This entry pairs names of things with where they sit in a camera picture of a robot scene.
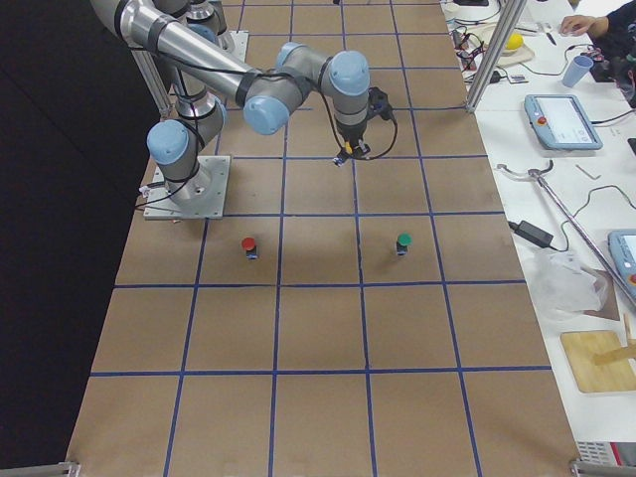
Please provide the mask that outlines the person's hand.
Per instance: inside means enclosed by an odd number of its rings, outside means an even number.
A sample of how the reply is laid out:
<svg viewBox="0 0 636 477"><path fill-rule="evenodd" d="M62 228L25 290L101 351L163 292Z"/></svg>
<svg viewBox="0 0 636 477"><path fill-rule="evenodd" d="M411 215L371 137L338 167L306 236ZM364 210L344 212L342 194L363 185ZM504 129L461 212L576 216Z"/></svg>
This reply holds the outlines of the person's hand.
<svg viewBox="0 0 636 477"><path fill-rule="evenodd" d="M603 36L608 29L605 17L585 15L571 15L562 19L559 32L565 36L581 36L587 34L590 38Z"/></svg>

